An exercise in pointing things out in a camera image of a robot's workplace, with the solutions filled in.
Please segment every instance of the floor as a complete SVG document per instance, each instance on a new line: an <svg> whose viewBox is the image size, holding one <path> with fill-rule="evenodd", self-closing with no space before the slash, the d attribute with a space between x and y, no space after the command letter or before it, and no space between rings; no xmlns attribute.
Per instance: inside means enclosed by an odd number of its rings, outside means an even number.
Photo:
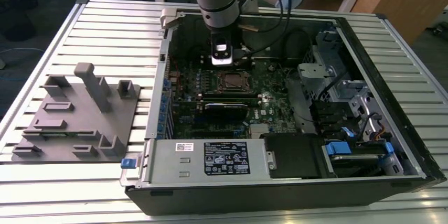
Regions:
<svg viewBox="0 0 448 224"><path fill-rule="evenodd" d="M37 30L33 38L23 42L9 42L0 36L0 52L4 48L32 47L45 50L64 22L76 0L39 0L39 6L28 11ZM195 2L195 0L168 0L169 2ZM425 31L413 44L413 50L421 61L448 89L448 40L435 37ZM7 67L0 70L0 119L21 89L27 77L39 62L39 51L9 51L0 54Z"/></svg>

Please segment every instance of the metal bracket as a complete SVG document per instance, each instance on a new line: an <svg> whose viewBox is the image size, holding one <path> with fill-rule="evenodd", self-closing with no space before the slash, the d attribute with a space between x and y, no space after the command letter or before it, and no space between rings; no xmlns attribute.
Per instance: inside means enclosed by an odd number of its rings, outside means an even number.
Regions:
<svg viewBox="0 0 448 224"><path fill-rule="evenodd" d="M323 64L317 63L303 63L299 64L300 76L312 79L324 79L329 77L329 73Z"/></svg>
<svg viewBox="0 0 448 224"><path fill-rule="evenodd" d="M184 17L184 15L177 15L176 8L164 8L160 14L160 25L163 29L171 28L177 24L177 18Z"/></svg>
<svg viewBox="0 0 448 224"><path fill-rule="evenodd" d="M276 170L277 169L277 164L275 162L275 155L273 152L267 152L267 160L268 160L268 169L269 170Z"/></svg>
<svg viewBox="0 0 448 224"><path fill-rule="evenodd" d="M241 13L257 13L259 12L259 1L257 0L245 0L240 5Z"/></svg>
<svg viewBox="0 0 448 224"><path fill-rule="evenodd" d="M339 99L352 99L364 87L367 87L364 81L341 81L336 86Z"/></svg>

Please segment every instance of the motherboard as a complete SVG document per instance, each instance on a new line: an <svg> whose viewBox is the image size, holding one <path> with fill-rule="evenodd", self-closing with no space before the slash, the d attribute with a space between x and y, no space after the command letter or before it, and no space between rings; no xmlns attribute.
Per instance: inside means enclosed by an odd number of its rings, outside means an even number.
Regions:
<svg viewBox="0 0 448 224"><path fill-rule="evenodd" d="M268 60L232 70L173 60L173 137L259 138L269 132L296 132L285 87L291 71Z"/></svg>

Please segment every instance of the blue latch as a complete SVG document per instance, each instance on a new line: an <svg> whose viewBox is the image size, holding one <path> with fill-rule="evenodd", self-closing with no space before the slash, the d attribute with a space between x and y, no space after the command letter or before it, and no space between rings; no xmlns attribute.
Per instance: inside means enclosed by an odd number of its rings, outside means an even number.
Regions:
<svg viewBox="0 0 448 224"><path fill-rule="evenodd" d="M335 154L351 154L352 150L349 149L347 142L331 142L325 145L328 155Z"/></svg>
<svg viewBox="0 0 448 224"><path fill-rule="evenodd" d="M121 169L136 169L137 168L137 160L133 158L121 159Z"/></svg>
<svg viewBox="0 0 448 224"><path fill-rule="evenodd" d="M387 150L388 154L392 154L395 152L392 143L389 143L389 142L385 143L385 150Z"/></svg>

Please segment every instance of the green circuit board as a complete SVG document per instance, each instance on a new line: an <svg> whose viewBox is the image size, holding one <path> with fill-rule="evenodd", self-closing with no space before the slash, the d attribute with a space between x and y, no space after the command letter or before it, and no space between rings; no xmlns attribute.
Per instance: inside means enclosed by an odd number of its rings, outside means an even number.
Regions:
<svg viewBox="0 0 448 224"><path fill-rule="evenodd" d="M171 70L176 139L251 138L251 124L267 124L269 132L297 131L285 88L291 69L255 60L251 69L205 70L179 63ZM248 109L243 120L216 122L201 118L207 104L243 104Z"/></svg>

